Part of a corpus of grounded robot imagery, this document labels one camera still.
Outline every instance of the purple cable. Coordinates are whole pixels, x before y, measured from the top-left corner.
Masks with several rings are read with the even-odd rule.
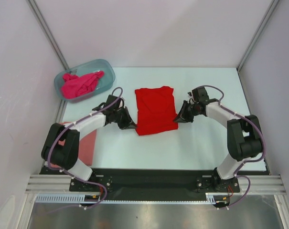
[[[243,199],[246,197],[246,195],[247,195],[248,192],[249,192],[250,185],[251,185],[250,179],[249,179],[247,176],[243,176],[243,175],[238,175],[238,176],[237,176],[238,171],[239,171],[246,163],[258,162],[258,161],[261,161],[261,160],[264,159],[264,157],[265,157],[265,155],[266,155],[266,142],[265,142],[265,140],[264,140],[264,137],[263,137],[261,131],[259,130],[259,128],[258,128],[252,121],[248,120],[247,118],[245,118],[244,116],[242,116],[242,115],[240,115],[240,114],[235,113],[234,111],[228,109],[227,107],[225,107],[225,106],[223,106],[223,105],[221,104],[221,100],[224,98],[224,95],[225,95],[224,92],[223,92],[221,89],[219,89],[219,88],[217,88],[217,87],[214,87],[214,86],[211,86],[211,85],[203,85],[203,86],[199,86],[199,87],[197,87],[197,88],[200,88],[200,87],[211,87],[211,88],[214,88],[214,89],[218,90],[220,93],[222,93],[222,97],[221,97],[221,98],[219,99],[219,101],[218,101],[219,106],[220,106],[222,109],[226,110],[227,112],[231,113],[232,115],[235,115],[235,116],[237,116],[238,118],[241,118],[241,119],[243,119],[244,121],[246,121],[246,122],[248,122],[249,124],[251,124],[252,127],[256,130],[256,132],[259,134],[260,139],[261,139],[261,143],[262,143],[262,155],[261,155],[261,157],[260,157],[259,159],[256,159],[256,160],[245,160],[245,161],[244,161],[242,164],[240,164],[240,166],[234,171],[234,176],[235,176],[236,178],[243,177],[243,178],[245,178],[245,179],[248,180],[248,187],[247,187],[244,195],[243,195],[238,201],[236,201],[235,203],[229,205],[229,206],[233,206],[233,205],[237,204],[238,202],[240,202],[241,200],[243,200]]]
[[[120,89],[120,90],[121,90],[120,95],[119,95],[111,104],[109,104],[109,105],[106,106],[106,107],[103,107],[101,110],[93,113],[92,115],[87,115],[87,116],[85,116],[85,117],[77,120],[75,123],[70,124],[69,126],[67,126],[67,127],[57,136],[57,138],[55,139],[54,143],[52,144],[52,146],[51,146],[51,148],[50,148],[49,155],[48,155],[48,159],[47,159],[48,168],[49,168],[49,169],[51,169],[51,170],[60,170],[60,168],[54,168],[54,167],[51,166],[51,155],[52,155],[52,152],[53,152],[56,144],[58,143],[59,139],[63,136],[63,134],[64,134],[69,128],[71,128],[72,126],[74,126],[74,125],[76,125],[76,124],[78,124],[78,123],[80,123],[80,122],[82,122],[82,121],[84,121],[84,120],[86,120],[86,119],[88,119],[88,118],[90,118],[90,117],[92,117],[92,116],[95,116],[95,115],[97,115],[98,113],[101,113],[102,111],[108,109],[108,108],[111,107],[113,104],[115,104],[115,103],[121,98],[121,96],[122,96],[122,94],[123,94],[123,89],[122,89],[121,87],[116,87],[116,88],[112,91],[111,94],[113,95],[114,92],[115,92],[117,89]],[[64,170],[64,172],[65,172],[66,174],[72,176],[72,174],[70,174],[68,171]],[[75,179],[76,179],[76,180],[79,180],[79,181],[81,181],[81,182],[84,182],[84,183],[91,184],[91,185],[100,186],[100,187],[102,187],[102,188],[104,189],[104,191],[105,191],[103,198],[101,198],[101,199],[100,199],[97,203],[95,203],[94,205],[87,207],[86,209],[94,208],[95,206],[97,206],[98,204],[100,204],[100,203],[106,198],[106,196],[107,196],[107,189],[106,189],[106,187],[105,187],[104,185],[101,185],[101,184],[96,183],[96,182],[85,181],[85,180],[82,180],[82,179],[80,179],[80,178],[78,178],[78,177],[75,177]],[[62,210],[62,209],[64,209],[64,208],[78,207],[78,206],[79,206],[79,205],[74,205],[74,204],[73,204],[73,205],[64,206],[64,207],[58,208],[58,209],[56,209],[56,210],[49,211],[49,212],[47,212],[47,214],[54,213],[54,212],[59,211],[59,210]]]

